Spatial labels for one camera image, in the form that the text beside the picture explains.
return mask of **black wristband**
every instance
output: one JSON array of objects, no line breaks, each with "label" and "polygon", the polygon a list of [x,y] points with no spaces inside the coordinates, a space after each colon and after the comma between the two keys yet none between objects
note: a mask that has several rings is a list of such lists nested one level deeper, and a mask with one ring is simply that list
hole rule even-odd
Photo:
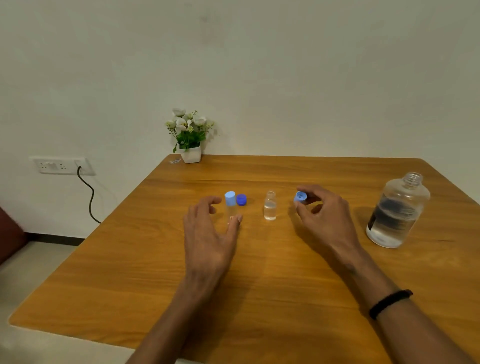
[{"label": "black wristband", "polygon": [[413,295],[413,292],[411,290],[404,290],[386,296],[384,299],[382,299],[379,303],[377,303],[371,308],[369,312],[370,317],[372,318],[372,320],[376,320],[377,316],[388,306],[391,306],[398,301],[409,298],[411,295]]}]

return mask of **power socket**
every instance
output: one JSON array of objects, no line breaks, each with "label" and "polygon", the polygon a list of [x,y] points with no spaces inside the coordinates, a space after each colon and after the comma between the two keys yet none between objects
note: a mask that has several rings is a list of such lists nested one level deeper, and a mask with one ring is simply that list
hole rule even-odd
[{"label": "power socket", "polygon": [[29,158],[42,174],[69,174],[76,175],[78,167],[82,176],[95,176],[87,158],[64,158],[64,157],[30,157]]}]

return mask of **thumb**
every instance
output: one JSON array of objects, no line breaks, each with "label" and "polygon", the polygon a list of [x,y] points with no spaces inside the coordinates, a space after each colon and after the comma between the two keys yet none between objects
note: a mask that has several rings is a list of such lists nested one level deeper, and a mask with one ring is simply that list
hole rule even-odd
[{"label": "thumb", "polygon": [[297,214],[300,216],[300,219],[302,220],[303,224],[306,224],[312,215],[311,212],[307,209],[307,207],[304,204],[301,204],[298,201],[295,201],[295,206],[297,207]]},{"label": "thumb", "polygon": [[227,233],[225,234],[225,237],[227,238],[227,242],[229,244],[235,243],[237,241],[237,235],[242,220],[242,215],[237,215],[232,220],[230,220],[227,228]]}]

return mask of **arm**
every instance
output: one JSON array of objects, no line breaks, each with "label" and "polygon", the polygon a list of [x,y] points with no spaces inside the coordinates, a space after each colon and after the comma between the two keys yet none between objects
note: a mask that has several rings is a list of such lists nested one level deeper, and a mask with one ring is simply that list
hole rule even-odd
[{"label": "arm", "polygon": [[208,197],[190,207],[183,219],[186,274],[172,302],[133,353],[127,364],[173,364],[178,359],[195,315],[207,302],[230,267],[242,216],[219,235],[209,213],[220,197]]},{"label": "arm", "polygon": [[[311,212],[297,203],[303,224],[328,246],[343,264],[372,308],[399,288],[375,264],[359,243],[348,202],[320,186],[301,186],[307,203],[323,201]],[[474,364],[411,300],[401,300],[383,310],[377,322],[400,364]]]}]

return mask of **white flower pot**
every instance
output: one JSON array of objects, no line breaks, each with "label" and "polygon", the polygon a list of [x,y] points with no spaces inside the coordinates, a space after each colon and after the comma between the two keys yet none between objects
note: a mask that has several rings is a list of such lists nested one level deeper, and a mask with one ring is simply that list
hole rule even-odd
[{"label": "white flower pot", "polygon": [[199,146],[187,150],[180,149],[180,153],[185,163],[198,163],[202,160],[202,149]]}]

